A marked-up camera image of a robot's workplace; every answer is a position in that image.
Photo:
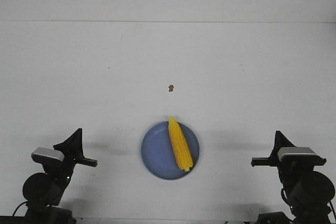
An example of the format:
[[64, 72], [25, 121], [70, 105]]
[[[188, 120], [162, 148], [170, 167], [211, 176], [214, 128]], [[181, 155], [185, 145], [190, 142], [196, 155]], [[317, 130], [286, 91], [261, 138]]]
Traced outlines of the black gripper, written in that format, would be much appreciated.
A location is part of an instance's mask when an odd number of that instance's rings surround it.
[[283, 147], [295, 147], [281, 131], [275, 132], [274, 147], [270, 157], [253, 157], [251, 160], [252, 167], [254, 166], [270, 166], [278, 169], [280, 179], [294, 179], [301, 177], [304, 173], [313, 171], [315, 166], [323, 166], [326, 158], [318, 155], [312, 156], [287, 156], [283, 160], [279, 160], [278, 151]]
[[47, 161], [42, 164], [46, 174], [57, 182], [68, 182], [71, 180], [73, 171], [77, 164], [90, 167], [96, 167], [98, 161], [96, 159], [86, 158], [83, 155], [82, 147], [82, 128], [78, 128], [62, 143], [53, 146], [54, 150], [64, 154], [63, 161]]

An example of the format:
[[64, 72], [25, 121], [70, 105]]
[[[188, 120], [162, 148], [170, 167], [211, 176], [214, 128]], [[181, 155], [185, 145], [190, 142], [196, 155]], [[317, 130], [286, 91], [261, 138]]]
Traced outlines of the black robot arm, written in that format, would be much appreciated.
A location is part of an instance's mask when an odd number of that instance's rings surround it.
[[1, 223], [76, 223], [72, 211], [59, 208], [77, 164], [96, 167], [98, 161], [86, 158], [82, 146], [82, 129], [78, 128], [53, 148], [38, 147], [31, 153], [34, 162], [44, 171], [28, 177], [23, 184], [25, 202], [10, 216], [1, 216]]
[[280, 195], [294, 218], [284, 212], [259, 214], [257, 223], [330, 223], [335, 213], [332, 199], [335, 186], [324, 174], [316, 171], [326, 159], [309, 147], [297, 147], [281, 131], [275, 132], [274, 147], [269, 157], [254, 157], [251, 165], [276, 167], [282, 184]]

